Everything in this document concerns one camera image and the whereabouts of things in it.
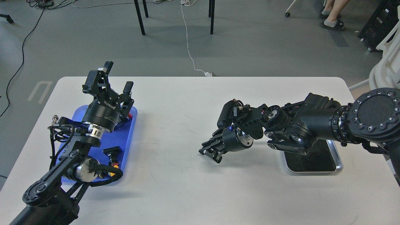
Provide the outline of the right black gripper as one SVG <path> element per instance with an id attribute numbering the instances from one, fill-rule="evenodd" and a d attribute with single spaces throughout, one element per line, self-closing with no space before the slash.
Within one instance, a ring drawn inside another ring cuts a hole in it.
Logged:
<path id="1" fill-rule="evenodd" d="M 253 145 L 254 139 L 245 134 L 234 124 L 226 128 L 219 128 L 216 135 L 202 143 L 198 150 L 201 155 L 210 157 L 216 163 L 220 163 L 222 155 L 226 152 L 237 152 L 248 149 Z"/>

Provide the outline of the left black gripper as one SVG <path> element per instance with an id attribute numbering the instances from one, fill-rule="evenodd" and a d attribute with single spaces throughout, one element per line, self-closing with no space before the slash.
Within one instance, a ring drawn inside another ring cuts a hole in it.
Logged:
<path id="1" fill-rule="evenodd" d="M 94 101 L 89 105 L 83 122 L 96 124 L 109 132 L 126 116 L 133 104 L 131 90 L 133 81 L 127 81 L 122 94 L 115 94 L 108 81 L 108 75 L 113 66 L 113 61 L 106 61 L 102 68 L 90 70 L 85 83 L 82 85 L 84 94 L 90 94 Z"/>

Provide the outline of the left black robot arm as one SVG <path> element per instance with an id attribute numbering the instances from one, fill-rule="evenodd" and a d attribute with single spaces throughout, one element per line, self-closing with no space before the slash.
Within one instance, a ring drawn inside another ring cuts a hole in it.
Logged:
<path id="1" fill-rule="evenodd" d="M 127 81 L 122 94 L 115 92 L 108 75 L 112 61 L 88 73 L 82 91 L 94 97 L 83 119 L 73 121 L 54 116 L 50 139 L 52 145 L 49 171 L 26 189 L 26 207 L 11 222 L 12 225 L 68 225 L 78 218 L 79 202 L 89 187 L 116 182 L 123 171 L 103 165 L 89 156 L 93 147 L 101 146 L 104 133 L 112 133 L 119 124 L 128 121 L 134 104 L 132 81 Z"/>

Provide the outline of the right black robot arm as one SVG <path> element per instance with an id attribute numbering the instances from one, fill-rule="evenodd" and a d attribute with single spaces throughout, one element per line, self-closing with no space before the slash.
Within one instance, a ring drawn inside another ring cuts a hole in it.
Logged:
<path id="1" fill-rule="evenodd" d="M 399 89 L 377 88 L 354 103 L 341 105 L 332 98 L 309 93 L 304 101 L 251 107 L 228 101 L 217 121 L 218 129 L 202 143 L 201 155 L 220 163 L 223 154 L 248 149 L 266 136 L 275 150 L 305 155 L 333 168 L 333 154 L 311 149 L 318 140 L 361 144 L 370 153 L 388 155 L 399 179 Z"/>

